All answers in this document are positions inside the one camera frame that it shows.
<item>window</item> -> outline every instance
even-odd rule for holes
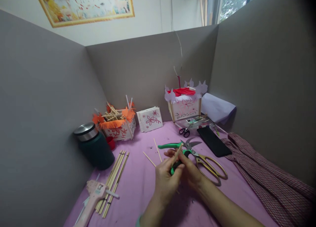
[[[247,0],[223,0],[220,5],[219,23],[245,6]]]

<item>dark green thermos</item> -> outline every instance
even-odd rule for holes
[[[73,133],[79,140],[80,150],[94,167],[105,170],[113,164],[114,155],[94,123],[83,124]]]

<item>gray partition wall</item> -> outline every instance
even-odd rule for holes
[[[62,226],[92,172],[72,131],[106,98],[84,46],[0,22],[0,226]]]
[[[209,92],[237,106],[231,131],[312,185],[316,57],[308,17],[299,0],[253,0],[223,21]]]
[[[207,26],[88,46],[88,54],[104,93],[117,108],[133,97],[137,111],[160,107],[162,119],[171,120],[164,99],[165,85],[179,88],[173,66],[184,80],[209,83],[218,26]]]

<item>checkered fabric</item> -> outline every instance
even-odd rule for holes
[[[232,161],[261,203],[280,226],[302,226],[309,217],[315,190],[257,153],[240,136],[230,133],[223,143]]]

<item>smartphone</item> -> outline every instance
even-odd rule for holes
[[[231,155],[231,150],[215,135],[210,127],[198,128],[198,133],[216,157]]]

